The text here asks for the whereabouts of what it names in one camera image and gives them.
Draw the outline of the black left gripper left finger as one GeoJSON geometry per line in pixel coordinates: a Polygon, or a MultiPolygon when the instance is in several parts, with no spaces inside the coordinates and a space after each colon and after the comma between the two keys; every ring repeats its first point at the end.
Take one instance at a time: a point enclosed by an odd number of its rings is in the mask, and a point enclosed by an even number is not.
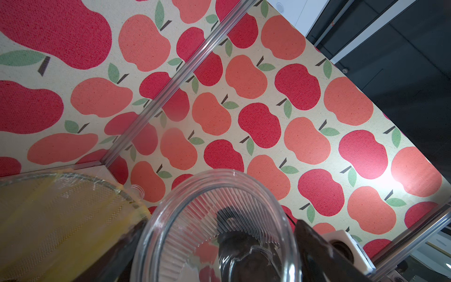
{"type": "Polygon", "coordinates": [[[132,262],[148,219],[134,225],[74,282],[129,282],[132,262]]]}

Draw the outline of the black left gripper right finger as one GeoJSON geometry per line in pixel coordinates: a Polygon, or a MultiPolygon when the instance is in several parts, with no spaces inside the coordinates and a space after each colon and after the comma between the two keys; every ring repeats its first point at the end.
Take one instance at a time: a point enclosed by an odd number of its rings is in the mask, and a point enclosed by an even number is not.
{"type": "Polygon", "coordinates": [[[294,235],[301,258],[302,282],[369,282],[335,247],[305,221],[298,220],[294,235]]]}

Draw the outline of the clear plastic jar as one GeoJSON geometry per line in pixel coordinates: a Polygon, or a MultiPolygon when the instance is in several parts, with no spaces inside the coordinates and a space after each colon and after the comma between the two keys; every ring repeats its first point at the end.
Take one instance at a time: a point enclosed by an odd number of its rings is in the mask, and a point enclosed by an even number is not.
{"type": "Polygon", "coordinates": [[[134,195],[137,199],[143,200],[145,196],[145,191],[143,188],[137,184],[132,184],[129,188],[129,193],[134,195]]]}

